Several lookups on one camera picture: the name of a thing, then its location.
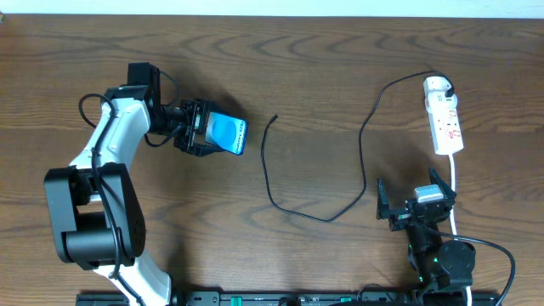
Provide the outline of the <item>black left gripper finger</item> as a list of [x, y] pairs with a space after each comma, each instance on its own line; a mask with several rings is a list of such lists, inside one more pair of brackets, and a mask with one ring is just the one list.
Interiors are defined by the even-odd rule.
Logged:
[[192, 147], [192, 154], [197, 157], [208, 156], [219, 152], [224, 152], [224, 149], [216, 145], [196, 143]]
[[222, 106], [216, 101], [208, 100], [208, 114], [211, 115], [212, 113], [217, 113], [225, 116], [235, 117], [225, 106]]

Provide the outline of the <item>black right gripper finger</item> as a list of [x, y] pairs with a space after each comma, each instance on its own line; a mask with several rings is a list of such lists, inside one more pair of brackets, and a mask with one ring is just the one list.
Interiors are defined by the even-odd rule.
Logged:
[[456, 198], [456, 192], [439, 176], [434, 167], [428, 169], [429, 180], [432, 184], [436, 184], [445, 200], [454, 200]]
[[390, 205], [385, 186], [381, 178], [377, 178], [377, 220], [388, 219], [390, 217]]

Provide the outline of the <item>blue Galaxy smartphone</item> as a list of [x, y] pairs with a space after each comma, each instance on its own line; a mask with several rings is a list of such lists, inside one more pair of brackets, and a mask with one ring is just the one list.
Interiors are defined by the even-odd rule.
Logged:
[[247, 133], [247, 121], [223, 113], [211, 112], [207, 119], [205, 141], [241, 156], [245, 149]]

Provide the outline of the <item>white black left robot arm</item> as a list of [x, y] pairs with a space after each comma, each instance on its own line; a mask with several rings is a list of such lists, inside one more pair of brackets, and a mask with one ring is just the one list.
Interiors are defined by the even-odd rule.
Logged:
[[80, 293], [78, 305], [185, 305], [187, 297], [145, 248], [144, 214], [129, 176], [141, 141], [152, 134], [203, 157], [243, 154], [249, 124], [210, 100], [162, 103], [163, 71], [131, 63], [127, 80], [98, 94], [101, 117], [69, 166], [44, 178], [59, 259], [107, 278], [116, 293]]

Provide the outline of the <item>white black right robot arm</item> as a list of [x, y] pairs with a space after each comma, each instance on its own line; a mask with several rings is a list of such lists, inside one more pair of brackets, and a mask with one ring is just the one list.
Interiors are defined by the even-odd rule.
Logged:
[[421, 287], [414, 297], [427, 294], [463, 292], [473, 284], [475, 248], [460, 240], [444, 241], [438, 224], [449, 218], [456, 192], [429, 169], [430, 184], [414, 189], [414, 197], [404, 206], [389, 205], [383, 181], [377, 179], [377, 219], [386, 219], [392, 231], [405, 231], [409, 260], [420, 276]]

